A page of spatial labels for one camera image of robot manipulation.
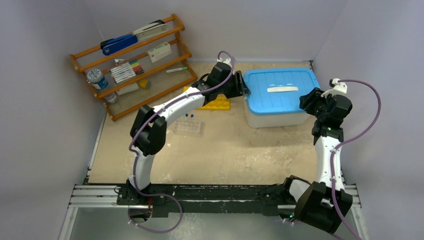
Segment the yellow test tube rack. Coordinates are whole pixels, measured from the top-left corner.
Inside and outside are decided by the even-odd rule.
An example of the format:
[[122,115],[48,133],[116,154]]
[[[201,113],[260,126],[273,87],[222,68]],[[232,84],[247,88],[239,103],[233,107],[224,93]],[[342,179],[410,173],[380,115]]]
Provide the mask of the yellow test tube rack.
[[[189,86],[183,87],[183,92],[186,92],[189,89]],[[191,98],[199,99],[201,94],[196,94]],[[217,96],[213,101],[208,102],[206,105],[200,106],[196,109],[186,108],[186,113],[193,110],[209,110],[209,111],[229,111],[231,109],[230,100],[227,99],[223,94]]]

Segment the blue plastic lid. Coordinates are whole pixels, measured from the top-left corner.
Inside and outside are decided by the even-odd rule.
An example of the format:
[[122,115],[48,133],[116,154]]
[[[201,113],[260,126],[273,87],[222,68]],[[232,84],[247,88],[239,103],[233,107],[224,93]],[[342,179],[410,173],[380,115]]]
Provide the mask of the blue plastic lid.
[[307,67],[252,69],[243,78],[248,110],[258,116],[302,113],[300,97],[320,87]]

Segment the white plastic bin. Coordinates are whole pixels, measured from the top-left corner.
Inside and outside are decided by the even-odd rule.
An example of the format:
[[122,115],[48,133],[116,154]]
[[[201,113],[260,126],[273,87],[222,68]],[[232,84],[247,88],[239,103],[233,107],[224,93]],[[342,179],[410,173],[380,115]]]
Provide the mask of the white plastic bin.
[[243,101],[247,124],[251,128],[296,126],[303,124],[309,117],[305,112],[257,115],[249,109],[247,99]]

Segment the white green box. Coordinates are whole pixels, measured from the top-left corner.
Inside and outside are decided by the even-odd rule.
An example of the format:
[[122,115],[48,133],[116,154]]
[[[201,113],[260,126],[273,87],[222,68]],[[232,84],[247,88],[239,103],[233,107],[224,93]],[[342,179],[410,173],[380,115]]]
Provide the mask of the white green box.
[[172,53],[171,45],[169,42],[163,42],[160,45],[147,51],[147,54],[152,63],[159,61],[160,59],[170,55]]

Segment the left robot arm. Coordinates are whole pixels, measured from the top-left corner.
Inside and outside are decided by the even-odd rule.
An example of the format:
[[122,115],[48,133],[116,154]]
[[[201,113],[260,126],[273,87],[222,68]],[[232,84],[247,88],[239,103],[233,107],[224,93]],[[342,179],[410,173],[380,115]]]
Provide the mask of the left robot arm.
[[129,151],[135,154],[132,173],[128,178],[133,186],[129,197],[138,205],[146,203],[151,183],[151,169],[155,155],[164,147],[167,128],[190,111],[214,101],[218,95],[227,99],[244,93],[244,82],[234,70],[235,60],[220,59],[210,73],[195,81],[186,91],[160,105],[142,106],[130,130]]

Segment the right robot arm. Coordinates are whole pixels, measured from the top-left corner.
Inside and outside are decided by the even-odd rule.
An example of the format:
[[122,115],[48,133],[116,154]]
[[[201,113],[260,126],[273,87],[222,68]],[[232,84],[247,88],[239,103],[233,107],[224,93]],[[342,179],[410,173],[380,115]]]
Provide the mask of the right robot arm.
[[316,180],[290,176],[280,196],[288,204],[295,202],[292,219],[334,234],[353,204],[353,197],[345,191],[340,164],[340,144],[344,141],[341,125],[353,105],[347,97],[325,93],[318,87],[299,100],[300,109],[316,118],[311,130]]

